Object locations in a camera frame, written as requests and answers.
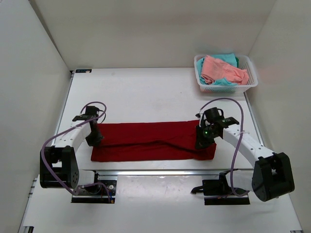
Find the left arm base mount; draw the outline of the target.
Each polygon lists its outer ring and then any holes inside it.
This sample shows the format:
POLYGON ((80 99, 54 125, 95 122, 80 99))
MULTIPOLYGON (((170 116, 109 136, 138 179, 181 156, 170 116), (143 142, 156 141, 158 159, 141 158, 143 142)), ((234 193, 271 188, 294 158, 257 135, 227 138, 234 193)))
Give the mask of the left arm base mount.
POLYGON ((103 171, 93 171, 94 178, 87 184, 93 186, 80 187, 77 196, 71 197, 71 203, 114 204, 116 202, 117 175, 106 174, 103 171))

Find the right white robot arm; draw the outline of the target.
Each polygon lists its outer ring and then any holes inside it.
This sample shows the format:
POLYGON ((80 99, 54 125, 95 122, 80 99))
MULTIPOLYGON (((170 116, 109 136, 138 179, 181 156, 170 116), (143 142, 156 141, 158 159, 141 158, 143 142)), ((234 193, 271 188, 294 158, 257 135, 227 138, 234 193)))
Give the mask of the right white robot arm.
POLYGON ((234 168, 221 172, 218 190, 226 194, 241 196, 241 191, 253 192, 263 202, 278 198, 294 191, 294 178, 291 163, 285 153, 276 153, 253 139, 241 129, 233 118, 204 120, 196 126, 196 149, 206 149, 220 137, 235 147, 253 168, 245 172, 234 168))

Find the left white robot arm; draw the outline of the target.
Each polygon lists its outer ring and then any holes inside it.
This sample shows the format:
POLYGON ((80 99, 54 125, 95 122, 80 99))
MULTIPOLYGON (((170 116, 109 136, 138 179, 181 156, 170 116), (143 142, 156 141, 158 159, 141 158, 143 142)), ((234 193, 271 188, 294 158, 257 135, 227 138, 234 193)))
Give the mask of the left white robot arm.
POLYGON ((97 193, 102 181, 91 171, 78 168, 76 152, 86 141, 88 146, 97 147, 104 138, 97 121, 99 115, 75 116, 71 127, 53 137, 55 142, 46 142, 40 151, 40 185, 43 188, 65 188, 69 192, 85 186, 90 193, 97 193))

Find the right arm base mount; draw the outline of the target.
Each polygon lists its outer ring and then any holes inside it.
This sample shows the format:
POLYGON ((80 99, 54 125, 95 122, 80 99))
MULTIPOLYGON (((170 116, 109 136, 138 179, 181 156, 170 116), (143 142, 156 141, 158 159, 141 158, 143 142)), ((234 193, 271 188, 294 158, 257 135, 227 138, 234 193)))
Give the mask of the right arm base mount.
POLYGON ((221 173, 218 179, 202 180, 202 185, 194 187, 191 194, 202 193, 204 195, 204 205, 249 205, 248 195, 237 197, 232 192, 225 177, 225 173, 221 173))

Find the red t shirt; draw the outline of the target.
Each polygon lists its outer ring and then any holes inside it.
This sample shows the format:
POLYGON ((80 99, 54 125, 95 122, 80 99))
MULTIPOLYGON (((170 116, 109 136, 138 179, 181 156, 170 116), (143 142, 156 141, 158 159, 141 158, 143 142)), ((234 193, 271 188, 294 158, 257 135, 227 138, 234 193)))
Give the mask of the red t shirt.
POLYGON ((212 160, 216 144, 195 148, 197 120, 149 123, 106 123, 104 138, 91 154, 93 162, 212 160))

